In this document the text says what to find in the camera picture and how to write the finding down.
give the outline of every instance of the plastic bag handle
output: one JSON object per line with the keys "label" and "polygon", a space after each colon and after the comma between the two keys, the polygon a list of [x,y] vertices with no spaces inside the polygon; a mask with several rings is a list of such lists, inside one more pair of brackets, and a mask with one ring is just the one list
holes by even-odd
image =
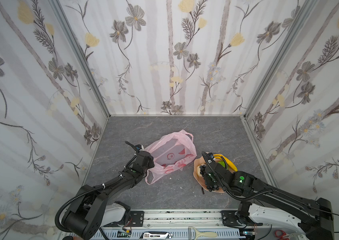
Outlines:
{"label": "plastic bag handle", "polygon": [[191,141],[193,142],[193,135],[192,135],[191,133],[186,132],[184,129],[182,129],[182,130],[179,131],[179,132],[184,133],[184,134],[186,134],[186,135],[190,135],[190,136],[191,136]]}

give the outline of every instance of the red scissors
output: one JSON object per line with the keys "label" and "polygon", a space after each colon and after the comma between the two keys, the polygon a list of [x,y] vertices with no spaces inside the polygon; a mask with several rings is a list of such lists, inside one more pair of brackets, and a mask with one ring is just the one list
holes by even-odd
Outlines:
{"label": "red scissors", "polygon": [[285,233],[283,230],[276,230],[275,236],[279,238],[280,240],[290,240],[288,238],[289,234]]}

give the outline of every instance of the plastic bag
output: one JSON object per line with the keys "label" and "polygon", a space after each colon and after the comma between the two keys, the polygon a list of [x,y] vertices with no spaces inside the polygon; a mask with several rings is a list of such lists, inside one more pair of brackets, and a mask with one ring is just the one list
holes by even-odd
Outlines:
{"label": "plastic bag", "polygon": [[[145,181],[153,184],[164,175],[182,170],[184,166],[196,158],[196,149],[193,144],[193,135],[184,130],[173,132],[161,137],[144,149],[153,156],[155,166],[147,171]],[[152,173],[153,179],[148,183],[148,175]]]}

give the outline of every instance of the wall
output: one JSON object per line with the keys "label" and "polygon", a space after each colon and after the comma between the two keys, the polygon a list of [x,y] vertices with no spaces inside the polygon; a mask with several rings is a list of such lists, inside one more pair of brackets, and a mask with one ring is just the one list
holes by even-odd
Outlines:
{"label": "wall", "polygon": [[0,1],[0,239],[56,239],[105,124],[47,1]]}
{"label": "wall", "polygon": [[60,0],[112,114],[243,114],[303,1]]}
{"label": "wall", "polygon": [[339,1],[317,3],[248,121],[280,187],[339,214]]}

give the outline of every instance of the table surface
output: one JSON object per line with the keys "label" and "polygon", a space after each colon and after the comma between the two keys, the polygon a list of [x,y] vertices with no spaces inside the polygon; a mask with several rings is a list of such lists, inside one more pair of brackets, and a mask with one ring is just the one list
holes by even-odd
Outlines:
{"label": "table surface", "polygon": [[[133,149],[124,143],[148,146],[163,135],[184,129],[193,134],[197,158],[201,151],[221,153],[239,170],[265,181],[240,117],[111,117],[95,154],[86,184],[98,185],[118,175],[132,158]],[[201,191],[193,176],[193,162],[148,185],[144,179],[111,201],[132,209],[226,209],[239,201],[223,193]]]}

